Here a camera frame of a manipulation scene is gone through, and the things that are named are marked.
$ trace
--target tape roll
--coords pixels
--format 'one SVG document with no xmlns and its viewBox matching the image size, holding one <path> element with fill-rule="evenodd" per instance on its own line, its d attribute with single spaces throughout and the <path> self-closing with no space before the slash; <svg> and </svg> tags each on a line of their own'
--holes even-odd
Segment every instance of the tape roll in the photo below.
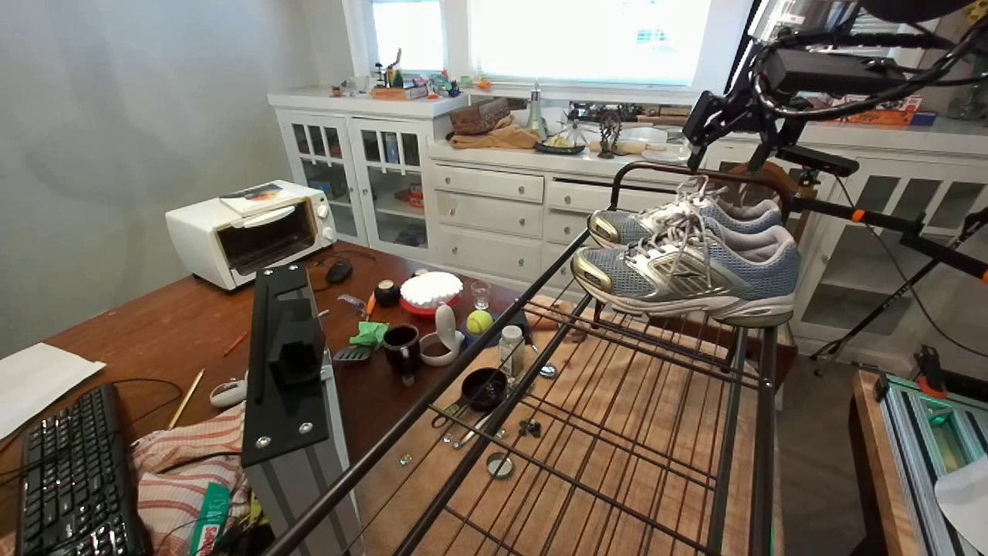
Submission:
<svg viewBox="0 0 988 556">
<path fill-rule="evenodd" d="M 374 301 L 377 301 L 377 307 L 397 307 L 400 289 L 397 289 L 395 281 L 379 281 L 379 284 L 374 286 Z"/>
</svg>

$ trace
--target small container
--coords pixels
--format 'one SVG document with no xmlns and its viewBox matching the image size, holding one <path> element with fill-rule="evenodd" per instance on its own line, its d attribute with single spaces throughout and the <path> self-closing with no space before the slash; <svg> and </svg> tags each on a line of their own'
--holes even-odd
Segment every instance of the small container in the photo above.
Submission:
<svg viewBox="0 0 988 556">
<path fill-rule="evenodd" d="M 501 343 L 498 343 L 498 349 L 501 349 L 501 367 L 510 375 L 510 376 L 515 376 L 519 371 L 522 371 L 522 363 L 525 363 L 525 339 L 522 339 L 522 326 L 519 325 L 505 325 L 502 331 L 501 331 Z"/>
</svg>

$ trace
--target glass cabinet door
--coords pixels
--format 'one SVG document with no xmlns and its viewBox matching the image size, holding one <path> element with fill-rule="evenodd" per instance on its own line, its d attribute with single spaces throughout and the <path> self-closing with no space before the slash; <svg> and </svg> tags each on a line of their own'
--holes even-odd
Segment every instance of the glass cabinet door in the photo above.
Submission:
<svg viewBox="0 0 988 556">
<path fill-rule="evenodd" d="M 368 168 L 368 198 L 374 209 L 377 245 L 428 247 L 423 209 L 420 137 L 403 126 L 360 126 L 360 159 Z"/>
<path fill-rule="evenodd" d="M 353 204 L 353 181 L 345 176 L 342 129 L 334 123 L 290 123 L 303 178 L 321 187 L 331 201 L 339 236 L 359 237 L 359 220 Z"/>
</svg>

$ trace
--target bowl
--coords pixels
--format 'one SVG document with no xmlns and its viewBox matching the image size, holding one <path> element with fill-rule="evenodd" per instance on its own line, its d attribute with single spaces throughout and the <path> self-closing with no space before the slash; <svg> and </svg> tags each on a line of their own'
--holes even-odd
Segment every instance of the bowl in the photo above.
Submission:
<svg viewBox="0 0 988 556">
<path fill-rule="evenodd" d="M 406 316 L 436 316 L 442 303 L 449 303 L 462 289 L 453 273 L 423 273 L 400 284 L 400 309 Z"/>
</svg>

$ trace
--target keyboard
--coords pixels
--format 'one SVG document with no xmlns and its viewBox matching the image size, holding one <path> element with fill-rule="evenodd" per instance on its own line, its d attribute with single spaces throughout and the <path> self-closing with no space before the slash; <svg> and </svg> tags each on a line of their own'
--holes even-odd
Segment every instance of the keyboard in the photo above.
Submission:
<svg viewBox="0 0 988 556">
<path fill-rule="evenodd" d="M 95 385 L 20 437 L 19 554 L 149 554 L 116 385 Z"/>
</svg>

